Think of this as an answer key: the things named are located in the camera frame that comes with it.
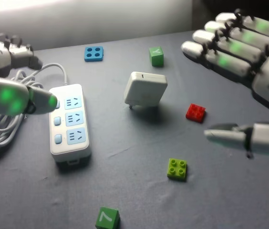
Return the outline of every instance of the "green cube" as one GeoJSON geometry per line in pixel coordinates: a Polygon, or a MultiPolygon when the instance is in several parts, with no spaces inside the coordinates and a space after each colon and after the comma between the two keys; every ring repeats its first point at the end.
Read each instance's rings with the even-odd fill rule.
{"type": "Polygon", "coordinates": [[[160,46],[149,48],[149,59],[154,67],[162,67],[164,64],[164,55],[160,46]]]}
{"type": "Polygon", "coordinates": [[[186,161],[170,158],[167,176],[169,178],[184,180],[186,178],[186,161]]]}
{"type": "Polygon", "coordinates": [[[120,220],[119,211],[101,207],[95,227],[98,229],[116,229],[120,220]]]}

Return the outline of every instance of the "red building block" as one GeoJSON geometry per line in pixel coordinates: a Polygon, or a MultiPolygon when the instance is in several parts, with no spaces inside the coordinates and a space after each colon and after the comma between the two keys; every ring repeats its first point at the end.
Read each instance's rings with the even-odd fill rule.
{"type": "Polygon", "coordinates": [[[197,106],[195,104],[191,104],[187,113],[186,118],[198,123],[201,123],[203,121],[203,118],[205,116],[205,108],[202,106],[197,106]]]}

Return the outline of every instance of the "coiled white cable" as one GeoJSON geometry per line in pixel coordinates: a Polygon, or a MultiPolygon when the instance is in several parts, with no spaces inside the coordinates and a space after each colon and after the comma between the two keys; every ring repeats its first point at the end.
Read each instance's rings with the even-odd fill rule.
{"type": "MultiPolygon", "coordinates": [[[[64,76],[64,85],[68,85],[68,77],[65,69],[58,63],[50,63],[43,66],[40,70],[33,72],[31,75],[27,76],[25,71],[19,70],[15,77],[11,80],[22,83],[26,86],[34,86],[43,88],[43,85],[39,82],[35,82],[35,75],[40,73],[42,70],[56,66],[62,70],[64,76]]],[[[22,120],[24,118],[24,114],[20,114],[14,117],[6,116],[0,114],[0,147],[8,145],[12,139],[14,138],[22,120]]]]}

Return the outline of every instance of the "toy block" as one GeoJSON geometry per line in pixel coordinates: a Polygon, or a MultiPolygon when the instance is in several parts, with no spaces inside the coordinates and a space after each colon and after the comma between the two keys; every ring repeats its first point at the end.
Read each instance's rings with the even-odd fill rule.
{"type": "Polygon", "coordinates": [[[103,60],[103,47],[102,46],[92,46],[85,48],[85,61],[102,61],[103,60]]]}
{"type": "Polygon", "coordinates": [[[97,229],[117,229],[119,220],[120,214],[118,210],[101,207],[95,227],[97,229]]]}
{"type": "Polygon", "coordinates": [[[149,59],[154,67],[162,67],[164,64],[164,55],[160,46],[149,48],[149,59]]]}
{"type": "Polygon", "coordinates": [[[184,180],[186,178],[186,161],[170,158],[167,176],[173,179],[184,180]]]}
{"type": "Polygon", "coordinates": [[[205,108],[196,104],[191,104],[187,113],[186,118],[198,123],[202,123],[205,116],[205,108]]]}

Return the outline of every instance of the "robotic hand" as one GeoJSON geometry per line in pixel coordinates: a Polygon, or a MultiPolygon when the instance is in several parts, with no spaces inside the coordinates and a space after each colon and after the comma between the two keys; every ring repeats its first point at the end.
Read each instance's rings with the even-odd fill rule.
{"type": "MultiPolygon", "coordinates": [[[[269,108],[269,21],[241,10],[221,13],[205,30],[196,31],[193,40],[181,46],[186,57],[242,83],[269,108]]],[[[269,124],[220,124],[206,130],[205,136],[212,142],[245,149],[247,157],[252,157],[252,152],[269,154],[269,124]]]]}
{"type": "Polygon", "coordinates": [[[32,75],[42,70],[42,62],[34,56],[30,45],[23,46],[22,40],[13,36],[11,39],[0,34],[0,114],[15,116],[19,114],[45,114],[53,111],[57,98],[50,92],[33,85],[23,85],[6,80],[13,68],[29,67],[32,75]]]}

